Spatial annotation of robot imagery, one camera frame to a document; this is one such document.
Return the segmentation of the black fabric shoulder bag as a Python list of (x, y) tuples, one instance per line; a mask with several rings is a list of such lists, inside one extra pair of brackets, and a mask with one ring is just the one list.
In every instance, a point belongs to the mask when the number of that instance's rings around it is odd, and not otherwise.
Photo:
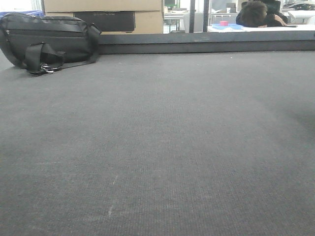
[(0, 20), (0, 49), (14, 66), (48, 74), (96, 62), (100, 34), (76, 17), (12, 12)]

